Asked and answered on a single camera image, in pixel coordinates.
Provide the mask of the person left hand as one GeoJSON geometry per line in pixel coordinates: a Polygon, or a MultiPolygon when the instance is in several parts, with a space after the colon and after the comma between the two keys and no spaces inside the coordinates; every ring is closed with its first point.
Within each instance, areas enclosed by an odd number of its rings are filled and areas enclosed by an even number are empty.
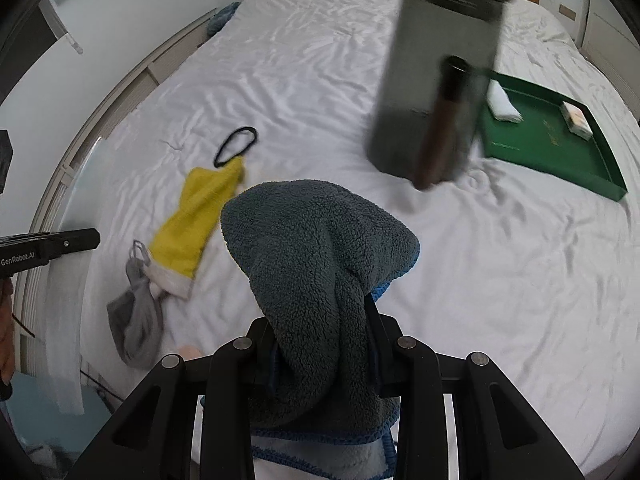
{"type": "Polygon", "coordinates": [[[13,283],[9,278],[1,281],[0,366],[1,379],[6,385],[11,381],[15,370],[13,291],[13,283]]]}

